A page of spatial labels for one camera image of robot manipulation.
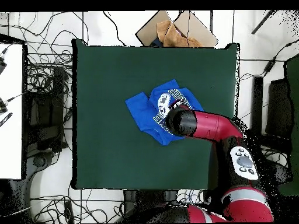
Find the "cardboard box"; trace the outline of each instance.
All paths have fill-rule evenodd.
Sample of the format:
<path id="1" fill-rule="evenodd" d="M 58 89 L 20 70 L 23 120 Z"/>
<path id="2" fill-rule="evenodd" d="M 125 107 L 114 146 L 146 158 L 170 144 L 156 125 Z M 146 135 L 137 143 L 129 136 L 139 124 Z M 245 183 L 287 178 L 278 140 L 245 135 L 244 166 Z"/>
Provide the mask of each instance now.
<path id="1" fill-rule="evenodd" d="M 157 35 L 157 23 L 170 20 L 165 10 L 158 11 L 138 32 L 136 37 L 144 46 L 149 46 Z M 205 47 L 214 47 L 218 40 L 208 28 L 191 12 L 190 13 L 190 28 L 188 33 L 189 25 L 189 11 L 186 10 L 180 14 L 180 16 L 173 22 L 178 31 L 181 32 L 183 37 L 195 38 L 197 41 L 202 43 Z"/>
<path id="2" fill-rule="evenodd" d="M 193 14 L 190 12 L 190 28 L 188 33 L 189 25 L 189 11 L 186 10 L 173 22 L 178 31 L 180 31 L 185 37 L 194 38 L 204 47 L 214 47 L 217 45 L 218 40 L 209 31 L 208 28 Z"/>
<path id="3" fill-rule="evenodd" d="M 171 20 L 165 10 L 158 11 L 138 32 L 136 37 L 144 46 L 150 46 L 150 44 L 158 38 L 157 35 L 157 23 Z"/>

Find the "white surface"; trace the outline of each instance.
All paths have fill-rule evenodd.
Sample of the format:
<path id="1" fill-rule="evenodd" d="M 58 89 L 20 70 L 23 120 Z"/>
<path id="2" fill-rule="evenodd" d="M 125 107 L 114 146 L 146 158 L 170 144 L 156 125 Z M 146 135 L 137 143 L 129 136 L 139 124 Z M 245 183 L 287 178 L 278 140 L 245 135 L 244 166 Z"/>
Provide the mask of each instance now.
<path id="1" fill-rule="evenodd" d="M 7 47 L 0 44 L 0 53 Z M 0 98 L 8 100 L 22 93 L 22 45 L 8 48 L 0 74 Z M 0 115 L 0 121 L 9 113 L 12 117 L 0 127 L 0 179 L 21 179 L 22 168 L 22 96 L 7 105 L 8 111 Z"/>

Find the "button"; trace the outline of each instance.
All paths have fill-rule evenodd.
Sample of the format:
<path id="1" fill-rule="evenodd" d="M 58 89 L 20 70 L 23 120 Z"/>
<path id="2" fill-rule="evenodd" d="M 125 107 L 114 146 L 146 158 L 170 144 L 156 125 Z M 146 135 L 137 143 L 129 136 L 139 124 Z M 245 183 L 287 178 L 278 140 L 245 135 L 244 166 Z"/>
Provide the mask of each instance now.
<path id="1" fill-rule="evenodd" d="M 245 156 L 241 156 L 237 159 L 237 163 L 242 166 L 242 167 L 247 167 L 247 168 L 251 168 L 253 166 L 252 161 L 250 160 L 250 158 L 245 157 Z"/>
<path id="2" fill-rule="evenodd" d="M 240 167 L 239 170 L 243 173 L 247 171 L 246 168 L 244 168 L 244 167 Z"/>
<path id="3" fill-rule="evenodd" d="M 255 172 L 252 169 L 248 169 L 248 172 L 250 172 L 251 174 L 255 174 Z"/>

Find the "brown paper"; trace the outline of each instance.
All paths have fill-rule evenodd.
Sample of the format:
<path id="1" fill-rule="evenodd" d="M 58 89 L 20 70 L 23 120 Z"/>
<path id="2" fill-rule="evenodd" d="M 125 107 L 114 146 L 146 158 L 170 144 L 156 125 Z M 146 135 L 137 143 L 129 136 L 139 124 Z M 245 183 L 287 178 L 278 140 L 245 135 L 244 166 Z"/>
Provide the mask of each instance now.
<path id="1" fill-rule="evenodd" d="M 157 35 L 164 47 L 203 47 L 195 38 L 182 37 L 168 20 L 157 23 Z"/>

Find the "white floor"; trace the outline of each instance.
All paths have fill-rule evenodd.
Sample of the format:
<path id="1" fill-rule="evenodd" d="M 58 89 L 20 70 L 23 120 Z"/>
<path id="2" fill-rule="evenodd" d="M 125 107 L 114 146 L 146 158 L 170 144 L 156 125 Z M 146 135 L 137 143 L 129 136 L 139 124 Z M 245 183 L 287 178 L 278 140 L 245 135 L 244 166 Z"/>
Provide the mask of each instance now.
<path id="1" fill-rule="evenodd" d="M 194 11 L 196 16 L 206 25 L 210 27 L 210 11 L 209 10 L 196 10 Z M 213 33 L 218 38 L 217 48 L 224 48 L 228 43 L 232 41 L 240 43 L 241 46 L 241 63 L 240 63 L 240 76 L 245 73 L 252 75 L 261 74 L 267 60 L 270 60 L 276 55 L 279 49 L 289 42 L 298 39 L 298 23 L 292 12 L 279 11 L 277 14 L 269 18 L 265 24 L 253 35 L 252 30 L 262 20 L 268 10 L 214 10 L 213 19 Z M 119 38 L 128 46 L 141 46 L 139 40 L 136 38 L 135 33 L 143 26 L 155 13 L 155 10 L 145 12 L 116 12 L 110 11 L 110 17 L 117 24 L 119 30 Z M 168 11 L 170 18 L 174 20 L 178 16 L 178 11 Z M 10 13 L 9 24 L 10 28 L 0 27 L 0 33 L 8 34 L 10 36 L 24 39 L 23 34 L 18 29 L 22 26 L 27 28 L 32 33 L 39 34 L 43 31 L 47 22 L 52 16 L 52 12 L 39 12 L 36 14 L 36 20 L 34 20 L 35 13 Z M 89 37 L 84 26 L 82 31 L 82 20 L 88 26 Z M 7 25 L 7 14 L 0 13 L 0 25 Z M 76 35 L 79 39 L 88 41 L 89 45 L 102 45 L 102 46 L 119 46 L 121 43 L 117 40 L 116 29 L 114 24 L 104 16 L 102 12 L 68 12 L 57 15 L 53 18 L 46 41 L 53 43 L 56 35 L 63 31 L 68 30 Z M 29 44 L 37 50 L 38 53 L 51 54 L 50 46 L 48 44 L 39 43 L 43 41 L 43 37 L 33 35 L 28 31 L 25 33 L 26 40 Z M 55 40 L 53 49 L 57 53 L 62 53 L 64 50 L 68 50 L 72 53 L 71 39 L 74 38 L 72 34 L 62 32 Z M 34 49 L 28 46 L 29 53 L 36 53 Z M 299 42 L 291 47 L 285 48 L 277 57 L 274 68 L 264 78 L 264 104 L 268 101 L 268 87 L 272 80 L 280 79 L 283 77 L 283 61 L 299 53 Z M 33 58 L 39 62 L 39 57 L 36 54 L 31 54 Z M 241 118 L 244 115 L 251 112 L 251 89 L 252 89 L 252 77 L 246 80 L 242 80 L 239 90 L 239 105 L 238 105 L 238 117 Z M 71 106 L 71 99 L 67 102 L 67 107 Z M 263 108 L 263 130 L 266 125 L 266 113 L 267 107 Z M 244 117 L 242 120 L 250 127 L 250 115 Z M 72 128 L 72 119 L 66 124 L 66 128 Z M 71 137 L 72 131 L 65 130 L 65 136 L 69 146 L 72 148 Z M 43 172 L 39 172 L 32 184 L 31 198 L 39 198 L 48 196 L 48 199 L 53 199 L 53 195 L 68 195 L 68 186 L 72 177 L 72 153 L 69 149 L 64 149 L 60 154 L 59 161 L 47 168 Z M 86 200 L 90 195 L 91 190 L 76 191 L 71 189 L 70 196 L 73 200 L 77 200 L 80 204 L 82 199 L 82 205 L 86 206 Z M 102 209 L 107 213 L 108 219 L 115 215 L 113 210 L 114 206 L 119 206 L 120 201 L 123 200 L 123 193 L 120 190 L 92 190 L 88 202 L 89 210 Z M 32 213 L 35 215 L 42 207 L 46 206 L 49 200 L 33 200 L 32 201 Z M 80 207 L 73 205 L 74 215 L 80 214 Z M 101 212 L 94 212 L 94 217 L 103 222 L 106 217 Z M 48 220 L 50 217 L 47 214 L 42 214 L 39 220 Z M 89 216 L 82 221 L 82 223 L 94 223 L 95 221 Z"/>

